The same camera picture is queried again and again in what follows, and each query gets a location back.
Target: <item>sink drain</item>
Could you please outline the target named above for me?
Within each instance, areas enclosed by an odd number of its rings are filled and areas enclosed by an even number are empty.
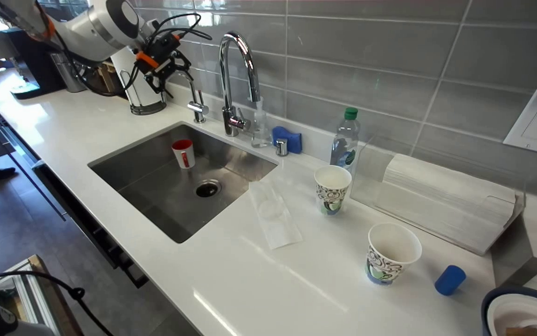
[[[206,178],[198,188],[197,193],[200,197],[211,197],[219,191],[219,180],[217,178]]]

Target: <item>paper cup with blue design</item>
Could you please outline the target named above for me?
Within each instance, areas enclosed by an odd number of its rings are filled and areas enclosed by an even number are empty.
[[[316,182],[321,210],[327,214],[340,212],[351,184],[351,173],[342,165],[329,165],[316,173]]]
[[[392,283],[409,264],[422,257],[415,231],[398,223],[376,223],[368,231],[368,277]]]

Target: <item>blue cup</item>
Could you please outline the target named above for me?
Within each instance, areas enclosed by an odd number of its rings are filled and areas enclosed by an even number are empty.
[[[456,288],[467,279],[467,272],[458,266],[458,264],[450,264],[435,281],[435,287],[439,292],[443,294],[452,294],[456,292]]]

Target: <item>stainless steel sink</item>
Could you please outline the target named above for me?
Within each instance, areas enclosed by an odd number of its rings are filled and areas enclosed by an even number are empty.
[[[182,169],[172,152],[180,137],[195,141],[197,165],[191,169]],[[275,165],[187,124],[90,163],[176,242],[191,238]]]

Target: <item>plastic water bottle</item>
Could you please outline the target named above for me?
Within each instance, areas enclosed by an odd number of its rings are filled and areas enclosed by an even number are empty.
[[[359,107],[346,107],[346,117],[338,126],[336,139],[333,141],[331,163],[351,167],[351,163],[357,160],[361,135],[361,122],[357,117]]]

